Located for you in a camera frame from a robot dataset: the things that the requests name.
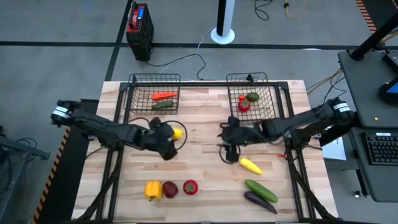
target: gray floor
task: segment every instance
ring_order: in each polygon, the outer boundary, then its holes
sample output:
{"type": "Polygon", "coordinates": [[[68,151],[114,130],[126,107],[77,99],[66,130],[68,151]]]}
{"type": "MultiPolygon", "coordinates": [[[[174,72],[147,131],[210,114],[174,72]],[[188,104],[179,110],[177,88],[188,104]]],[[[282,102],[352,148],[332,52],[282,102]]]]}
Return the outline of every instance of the gray floor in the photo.
{"type": "MultiPolygon", "coordinates": [[[[216,1],[146,0],[155,24],[156,42],[199,42],[216,20],[216,1]]],[[[1,1],[0,41],[114,42],[126,0],[1,1]]],[[[291,3],[292,13],[301,1],[291,3]]],[[[358,45],[370,31],[355,0],[308,1],[298,19],[287,19],[282,0],[265,10],[267,22],[254,14],[254,1],[237,0],[233,29],[240,44],[358,45]]],[[[31,221],[47,180],[64,130],[50,124],[57,100],[98,99],[112,54],[99,47],[0,47],[0,125],[13,139],[35,138],[39,148],[52,152],[49,161],[34,161],[27,183],[19,196],[16,219],[31,221]]],[[[156,49],[152,63],[165,63],[195,49],[156,49]]],[[[202,78],[225,79],[227,73],[265,72],[270,80],[304,79],[306,86],[322,80],[339,68],[332,50],[246,50],[201,49],[206,61],[202,78]]],[[[196,80],[199,58],[180,62],[167,72],[196,80]]],[[[131,50],[121,48],[112,80],[127,80],[130,73],[159,72],[134,60],[131,50]]],[[[345,81],[337,85],[348,89],[345,81]]],[[[329,89],[323,85],[310,96],[312,106],[320,104],[329,89]]],[[[332,91],[329,97],[339,94],[332,91]]],[[[354,108],[349,92],[341,97],[354,108]]],[[[358,181],[351,171],[329,171],[340,217],[363,222],[394,223],[396,203],[356,199],[358,181]]]]}

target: purple eggplant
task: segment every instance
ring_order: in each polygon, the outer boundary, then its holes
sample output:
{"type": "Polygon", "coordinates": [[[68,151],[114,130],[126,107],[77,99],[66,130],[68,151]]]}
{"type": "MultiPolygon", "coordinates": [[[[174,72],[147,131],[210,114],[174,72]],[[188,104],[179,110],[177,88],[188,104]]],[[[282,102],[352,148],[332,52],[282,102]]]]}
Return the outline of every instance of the purple eggplant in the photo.
{"type": "Polygon", "coordinates": [[[251,202],[254,202],[258,205],[261,205],[262,207],[266,208],[268,211],[273,212],[275,214],[278,214],[277,211],[275,210],[274,206],[272,206],[269,202],[266,200],[262,199],[260,196],[258,196],[256,193],[248,191],[244,193],[244,197],[248,199],[251,202]]]}

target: toy vegetable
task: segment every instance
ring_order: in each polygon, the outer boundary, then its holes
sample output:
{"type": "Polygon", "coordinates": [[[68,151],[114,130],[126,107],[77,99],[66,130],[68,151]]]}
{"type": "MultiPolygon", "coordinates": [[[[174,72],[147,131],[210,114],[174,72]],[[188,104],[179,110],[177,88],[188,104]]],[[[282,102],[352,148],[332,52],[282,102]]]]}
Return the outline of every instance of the toy vegetable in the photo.
{"type": "Polygon", "coordinates": [[[277,203],[278,197],[274,195],[270,190],[266,189],[263,185],[259,184],[254,180],[245,180],[244,183],[246,186],[256,193],[258,196],[262,197],[264,200],[277,203]]]}
{"type": "Polygon", "coordinates": [[[171,181],[166,181],[162,190],[167,198],[174,198],[178,194],[178,187],[171,181]]]}
{"type": "Polygon", "coordinates": [[[152,94],[152,100],[159,101],[159,100],[171,98],[173,96],[177,96],[177,94],[176,93],[154,93],[154,94],[152,94]]]}
{"type": "Polygon", "coordinates": [[[250,110],[250,103],[246,100],[242,100],[238,103],[238,109],[240,112],[246,112],[250,110]]]}
{"type": "Polygon", "coordinates": [[[184,131],[179,128],[173,128],[174,134],[172,136],[173,140],[179,140],[184,135],[184,131]]]}
{"type": "Polygon", "coordinates": [[[254,202],[254,203],[258,204],[258,205],[261,205],[263,208],[266,208],[268,211],[270,211],[270,212],[272,212],[274,214],[278,214],[278,212],[276,211],[274,206],[272,206],[266,200],[262,199],[256,193],[248,191],[248,192],[244,193],[244,197],[246,199],[248,199],[249,201],[251,201],[251,202],[254,202]]]}
{"type": "Polygon", "coordinates": [[[149,181],[145,186],[145,198],[158,200],[162,197],[162,184],[159,181],[149,181]]]}
{"type": "Polygon", "coordinates": [[[185,181],[183,188],[187,195],[194,195],[198,192],[198,184],[194,180],[185,181]]]}
{"type": "Polygon", "coordinates": [[[255,165],[252,161],[246,158],[242,158],[241,161],[239,162],[244,168],[246,168],[248,171],[251,171],[255,174],[262,174],[262,170],[255,165]]]}
{"type": "Polygon", "coordinates": [[[259,98],[260,96],[257,93],[248,93],[246,95],[246,99],[248,99],[249,102],[256,102],[259,98]]]}
{"type": "Polygon", "coordinates": [[[152,110],[161,110],[165,108],[173,107],[174,103],[172,100],[162,101],[152,106],[152,110]]]}

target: green cucumber in basket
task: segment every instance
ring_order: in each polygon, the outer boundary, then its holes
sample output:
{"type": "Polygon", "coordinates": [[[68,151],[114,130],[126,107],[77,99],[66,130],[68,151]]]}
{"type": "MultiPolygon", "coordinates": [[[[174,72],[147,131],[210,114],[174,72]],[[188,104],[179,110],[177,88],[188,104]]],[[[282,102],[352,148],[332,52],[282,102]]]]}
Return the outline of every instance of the green cucumber in basket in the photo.
{"type": "Polygon", "coordinates": [[[161,109],[166,109],[166,108],[170,108],[173,107],[174,103],[172,100],[169,101],[163,101],[160,103],[157,103],[155,105],[152,106],[152,110],[161,110],[161,109]]]}

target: white cylindrical stand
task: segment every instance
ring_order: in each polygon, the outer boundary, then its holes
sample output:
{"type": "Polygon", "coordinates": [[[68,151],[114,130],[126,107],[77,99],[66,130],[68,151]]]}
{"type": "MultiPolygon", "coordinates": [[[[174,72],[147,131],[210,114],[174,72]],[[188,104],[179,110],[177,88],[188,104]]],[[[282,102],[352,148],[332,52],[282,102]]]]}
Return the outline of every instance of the white cylindrical stand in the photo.
{"type": "Polygon", "coordinates": [[[235,39],[235,33],[231,29],[234,5],[235,0],[218,1],[217,27],[210,34],[217,44],[229,44],[235,39]]]}

